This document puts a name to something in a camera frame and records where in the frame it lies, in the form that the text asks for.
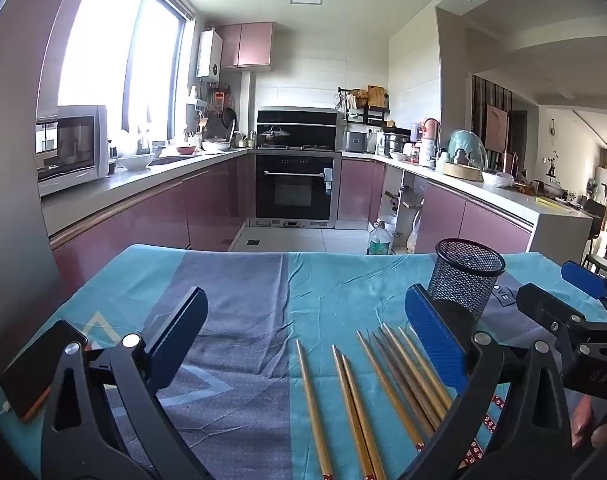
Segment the person's right hand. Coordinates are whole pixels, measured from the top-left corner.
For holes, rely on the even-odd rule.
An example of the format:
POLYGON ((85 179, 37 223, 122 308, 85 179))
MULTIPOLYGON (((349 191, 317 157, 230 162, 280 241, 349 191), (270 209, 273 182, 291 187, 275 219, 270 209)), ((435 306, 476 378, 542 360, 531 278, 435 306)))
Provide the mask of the person's right hand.
POLYGON ((573 412, 571 445, 580 448, 589 441, 593 448, 603 448, 607 443, 607 422, 594 425, 594 410, 591 396, 583 396, 573 412))

